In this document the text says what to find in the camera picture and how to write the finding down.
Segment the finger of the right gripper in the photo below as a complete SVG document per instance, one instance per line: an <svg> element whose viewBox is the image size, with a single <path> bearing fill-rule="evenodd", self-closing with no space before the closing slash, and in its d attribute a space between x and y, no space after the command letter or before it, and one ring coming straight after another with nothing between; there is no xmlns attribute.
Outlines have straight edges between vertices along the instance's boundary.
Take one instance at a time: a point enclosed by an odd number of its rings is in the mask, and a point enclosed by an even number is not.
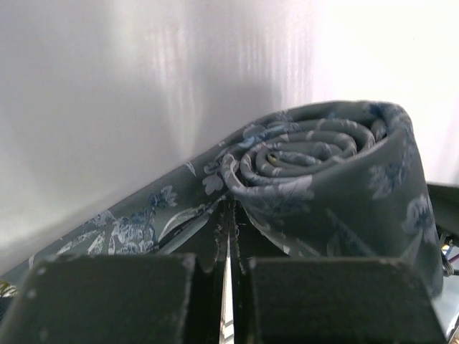
<svg viewBox="0 0 459 344"><path fill-rule="evenodd" d="M436 224L448 233L458 233L458 186L427 185Z"/></svg>

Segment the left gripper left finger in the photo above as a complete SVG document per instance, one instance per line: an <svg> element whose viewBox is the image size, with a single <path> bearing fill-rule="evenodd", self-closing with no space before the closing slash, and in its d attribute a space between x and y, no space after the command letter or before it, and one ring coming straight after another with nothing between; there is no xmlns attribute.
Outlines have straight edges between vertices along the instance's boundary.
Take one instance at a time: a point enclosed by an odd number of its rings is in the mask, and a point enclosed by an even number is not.
<svg viewBox="0 0 459 344"><path fill-rule="evenodd" d="M227 215L170 254L63 255L27 275L1 321L3 343L218 343Z"/></svg>

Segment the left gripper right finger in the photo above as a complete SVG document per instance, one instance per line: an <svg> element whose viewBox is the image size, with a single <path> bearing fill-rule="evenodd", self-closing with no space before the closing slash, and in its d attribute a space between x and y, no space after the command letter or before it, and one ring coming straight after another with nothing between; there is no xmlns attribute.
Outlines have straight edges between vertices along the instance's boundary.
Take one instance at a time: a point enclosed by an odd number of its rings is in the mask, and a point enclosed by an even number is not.
<svg viewBox="0 0 459 344"><path fill-rule="evenodd" d="M293 258L232 205L236 343L445 343L417 274L396 259Z"/></svg>

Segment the blue-grey floral tie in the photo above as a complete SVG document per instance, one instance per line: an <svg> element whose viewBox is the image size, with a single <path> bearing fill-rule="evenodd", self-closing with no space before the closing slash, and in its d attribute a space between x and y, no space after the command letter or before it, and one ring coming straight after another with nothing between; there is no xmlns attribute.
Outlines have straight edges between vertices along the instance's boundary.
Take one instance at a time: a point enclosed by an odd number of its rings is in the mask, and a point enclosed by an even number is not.
<svg viewBox="0 0 459 344"><path fill-rule="evenodd" d="M2 274L59 254L169 253L223 200L292 257L395 257L443 289L432 203L403 107L333 101L266 115Z"/></svg>

